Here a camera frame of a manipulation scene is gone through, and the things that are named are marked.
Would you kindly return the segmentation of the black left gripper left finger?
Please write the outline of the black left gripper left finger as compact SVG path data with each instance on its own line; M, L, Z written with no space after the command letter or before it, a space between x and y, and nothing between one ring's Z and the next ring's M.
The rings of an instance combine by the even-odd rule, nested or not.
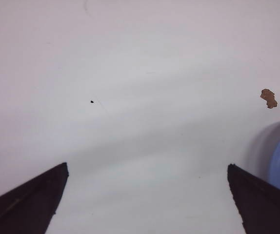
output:
M69 173L61 163L0 196L0 234L44 234Z

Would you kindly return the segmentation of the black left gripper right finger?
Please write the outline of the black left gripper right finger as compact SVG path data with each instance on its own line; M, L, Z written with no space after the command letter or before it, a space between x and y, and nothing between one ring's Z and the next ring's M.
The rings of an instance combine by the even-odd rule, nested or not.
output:
M227 180L247 234L280 234L280 189L235 164Z

